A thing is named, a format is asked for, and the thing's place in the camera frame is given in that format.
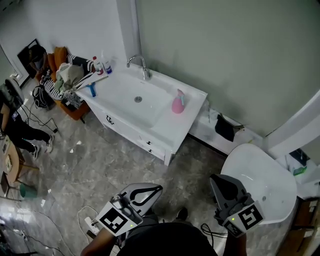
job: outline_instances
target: shoe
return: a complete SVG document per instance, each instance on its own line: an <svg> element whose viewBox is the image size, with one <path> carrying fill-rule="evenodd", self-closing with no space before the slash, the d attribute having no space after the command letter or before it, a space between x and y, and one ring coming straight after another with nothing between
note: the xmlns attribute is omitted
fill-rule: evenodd
<svg viewBox="0 0 320 256"><path fill-rule="evenodd" d="M53 142L55 140L55 136L54 135L49 135L50 139L49 141L46 143L46 152L47 153L51 153L52 149L53 149Z"/></svg>
<svg viewBox="0 0 320 256"><path fill-rule="evenodd" d="M40 147L38 146L34 146L34 152L31 153L31 155L33 155L34 160L36 160L38 158L39 152L40 152Z"/></svg>
<svg viewBox="0 0 320 256"><path fill-rule="evenodd" d="M183 207L176 215L176 219L182 220L182 221L185 221L187 217L188 217L188 210L186 207Z"/></svg>

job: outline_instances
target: marble floor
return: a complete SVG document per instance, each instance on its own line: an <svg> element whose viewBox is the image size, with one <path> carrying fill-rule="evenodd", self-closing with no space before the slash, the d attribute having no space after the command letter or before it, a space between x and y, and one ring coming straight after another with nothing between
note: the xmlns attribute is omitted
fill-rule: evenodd
<svg viewBox="0 0 320 256"><path fill-rule="evenodd" d="M23 87L28 108L33 103L31 91L34 87L34 80ZM85 124L74 121L57 106L49 111L33 106L32 112L43 122L52 117L59 131L50 154L45 153L44 142L38 141L33 141L42 147L37 160L33 161L28 152L23 152L26 161L40 170L23 171L20 179L35 186L38 197L22 199L16 190L11 190L9 197L19 198L21 202L0 199L1 220L10 228L1 229L15 253L37 251L41 255L61 255L57 250L43 246L42 242L59 249L65 256L80 255L87 239L78 226L78 211L83 206L91 206L99 212L113 195L126 185L138 182L163 186L163 193L153 208L160 219L172 221L179 208L186 206L189 221L195 227L207 223L212 231L224 231L214 219L216 207L209 187L209 176L220 173L225 161L223 156L187 137L166 167L151 154L105 129L92 112L85 116ZM52 133L34 121L30 121L30 125ZM89 208L79 213L79 223L85 232L88 230L84 221L87 216L93 219L96 214ZM281 223L262 225L250 232L247 254L276 255L292 217L293 213ZM20 231L33 238L23 240L14 233ZM222 238L214 239L218 255L223 254L225 242ZM114 247L111 255L118 251Z"/></svg>

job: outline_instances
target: backpack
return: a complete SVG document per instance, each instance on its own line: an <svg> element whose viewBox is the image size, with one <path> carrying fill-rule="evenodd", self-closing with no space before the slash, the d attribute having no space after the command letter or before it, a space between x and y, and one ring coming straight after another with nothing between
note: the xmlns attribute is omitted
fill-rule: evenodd
<svg viewBox="0 0 320 256"><path fill-rule="evenodd" d="M54 103L54 100L45 91L43 85L36 86L32 91L32 96L37 108L48 108Z"/></svg>

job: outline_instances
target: pillow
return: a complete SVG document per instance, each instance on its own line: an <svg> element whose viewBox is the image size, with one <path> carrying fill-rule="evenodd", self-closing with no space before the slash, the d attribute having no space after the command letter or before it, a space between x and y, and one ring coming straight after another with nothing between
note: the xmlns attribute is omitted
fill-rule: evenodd
<svg viewBox="0 0 320 256"><path fill-rule="evenodd" d="M56 47L54 49L55 66L58 69L62 63L67 62L68 51L66 47Z"/></svg>
<svg viewBox="0 0 320 256"><path fill-rule="evenodd" d="M49 62L49 67L50 67L50 69L52 71L51 79L55 82L55 81L57 81L57 78L56 78L57 67L56 67L55 54L54 53L49 53L48 54L48 62Z"/></svg>

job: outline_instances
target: wooden table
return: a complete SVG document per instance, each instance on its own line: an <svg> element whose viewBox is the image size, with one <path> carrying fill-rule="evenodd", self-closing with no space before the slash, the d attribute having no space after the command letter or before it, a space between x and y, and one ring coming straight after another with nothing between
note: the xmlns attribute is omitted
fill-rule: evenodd
<svg viewBox="0 0 320 256"><path fill-rule="evenodd" d="M3 168L3 170L7 170L6 158L8 155L10 157L12 168L11 168L11 171L8 174L6 174L6 177L7 177L8 182L11 184L14 182L22 183L20 180L18 180L18 178L19 178L20 172L23 167L28 168L28 169L32 169L32 170L36 170L36 171L39 170L39 168L37 168L37 167L33 167L33 166L25 164L25 159L24 159L20 149L18 147L16 147L12 142L9 145L7 153L2 154L2 168Z"/></svg>

